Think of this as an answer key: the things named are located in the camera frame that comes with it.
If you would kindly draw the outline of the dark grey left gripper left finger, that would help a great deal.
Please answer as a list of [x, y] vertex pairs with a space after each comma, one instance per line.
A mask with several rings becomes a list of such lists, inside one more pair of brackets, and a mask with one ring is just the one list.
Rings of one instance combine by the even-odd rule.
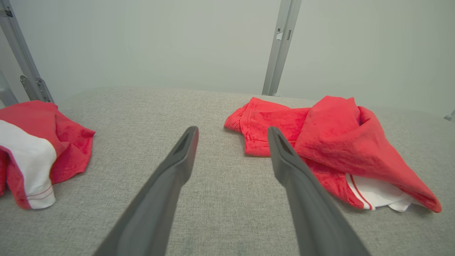
[[180, 191], [192, 174], [198, 138], [198, 127], [185, 130], [94, 255], [166, 254]]

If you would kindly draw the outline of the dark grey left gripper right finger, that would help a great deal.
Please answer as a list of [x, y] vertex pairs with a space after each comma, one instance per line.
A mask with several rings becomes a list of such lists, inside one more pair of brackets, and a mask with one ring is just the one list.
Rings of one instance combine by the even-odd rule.
[[301, 256], [369, 256], [330, 195], [281, 131], [268, 128], [275, 178], [285, 188]]

